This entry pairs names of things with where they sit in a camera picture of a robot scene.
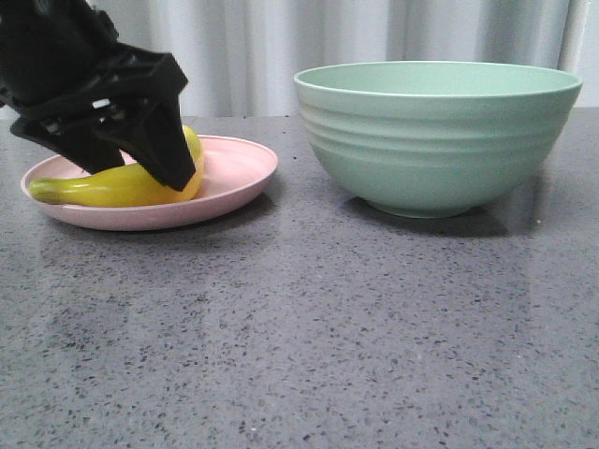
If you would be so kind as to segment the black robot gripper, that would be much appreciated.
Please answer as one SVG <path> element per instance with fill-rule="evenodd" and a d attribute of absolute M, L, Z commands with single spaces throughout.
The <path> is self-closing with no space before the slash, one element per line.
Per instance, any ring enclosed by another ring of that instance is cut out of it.
<path fill-rule="evenodd" d="M 2 2 L 1 103 L 22 115 L 10 132 L 91 174 L 122 166 L 122 150 L 181 191 L 196 173 L 179 116 L 187 78 L 171 54 L 118 37 L 85 1 Z M 54 115 L 101 99 L 115 101 L 106 117 Z"/>

